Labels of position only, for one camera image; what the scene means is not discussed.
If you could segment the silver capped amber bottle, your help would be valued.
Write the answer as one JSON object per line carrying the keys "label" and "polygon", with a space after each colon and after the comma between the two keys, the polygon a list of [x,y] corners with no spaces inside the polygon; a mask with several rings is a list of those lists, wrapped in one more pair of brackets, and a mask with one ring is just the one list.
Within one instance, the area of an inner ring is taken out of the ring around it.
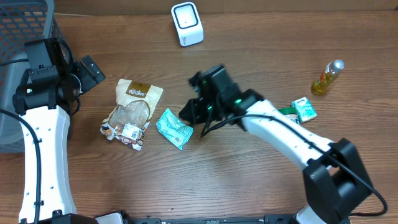
{"label": "silver capped amber bottle", "polygon": [[328,87],[338,78],[344,67],[345,63],[342,60],[330,62],[320,77],[313,81],[311,92],[316,95],[325,94]]}

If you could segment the teal snack packet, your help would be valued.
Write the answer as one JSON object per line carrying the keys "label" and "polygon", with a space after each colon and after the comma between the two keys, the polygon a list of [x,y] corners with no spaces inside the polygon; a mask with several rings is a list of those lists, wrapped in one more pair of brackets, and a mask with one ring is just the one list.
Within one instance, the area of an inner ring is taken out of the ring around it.
{"label": "teal snack packet", "polygon": [[181,151],[193,134],[193,128],[182,123],[169,108],[156,122],[156,126],[159,133]]}

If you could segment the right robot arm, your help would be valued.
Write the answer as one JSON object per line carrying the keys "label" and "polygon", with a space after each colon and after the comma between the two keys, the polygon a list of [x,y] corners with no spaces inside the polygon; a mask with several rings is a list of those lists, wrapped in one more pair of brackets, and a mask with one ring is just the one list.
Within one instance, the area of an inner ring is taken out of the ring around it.
{"label": "right robot arm", "polygon": [[334,142],[283,115],[252,89],[241,91],[223,65],[189,79],[198,96],[179,116],[205,124],[202,136],[237,124],[292,161],[303,174],[307,205],[293,215],[267,215],[266,223],[347,223],[353,210],[373,194],[373,185],[350,141]]}

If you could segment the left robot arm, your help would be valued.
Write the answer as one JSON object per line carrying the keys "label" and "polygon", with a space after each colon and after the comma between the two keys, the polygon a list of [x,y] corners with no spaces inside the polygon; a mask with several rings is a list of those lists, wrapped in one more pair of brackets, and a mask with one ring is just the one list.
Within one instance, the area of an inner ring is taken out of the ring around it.
{"label": "left robot arm", "polygon": [[20,223],[96,223],[78,215],[70,190],[67,141],[73,107],[105,79],[89,56],[64,57],[65,41],[51,38],[24,45],[30,67],[13,96],[24,135],[24,197]]}

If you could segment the beige brown snack packet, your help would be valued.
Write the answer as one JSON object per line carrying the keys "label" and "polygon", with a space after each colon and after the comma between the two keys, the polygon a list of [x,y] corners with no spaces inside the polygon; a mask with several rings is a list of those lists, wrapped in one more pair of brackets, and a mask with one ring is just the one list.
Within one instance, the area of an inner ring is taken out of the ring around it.
{"label": "beige brown snack packet", "polygon": [[117,139],[140,151],[163,91],[154,85],[120,79],[116,86],[116,107],[103,120],[101,133],[110,141]]}

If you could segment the green lid jar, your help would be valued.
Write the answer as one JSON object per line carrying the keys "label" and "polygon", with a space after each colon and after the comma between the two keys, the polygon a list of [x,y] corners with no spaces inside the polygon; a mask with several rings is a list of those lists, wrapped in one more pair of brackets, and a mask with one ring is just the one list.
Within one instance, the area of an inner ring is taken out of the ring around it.
{"label": "green lid jar", "polygon": [[292,122],[299,124],[298,112],[293,107],[286,107],[279,109],[279,112],[282,113],[285,117],[290,119]]}

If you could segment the teal Kleenex tissue pack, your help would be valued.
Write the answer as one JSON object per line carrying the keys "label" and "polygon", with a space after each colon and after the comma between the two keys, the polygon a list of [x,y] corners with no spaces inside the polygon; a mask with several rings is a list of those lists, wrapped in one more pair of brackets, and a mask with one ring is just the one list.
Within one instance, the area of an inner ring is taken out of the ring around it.
{"label": "teal Kleenex tissue pack", "polygon": [[300,123],[306,123],[317,117],[317,113],[307,97],[302,97],[291,103],[296,109]]}

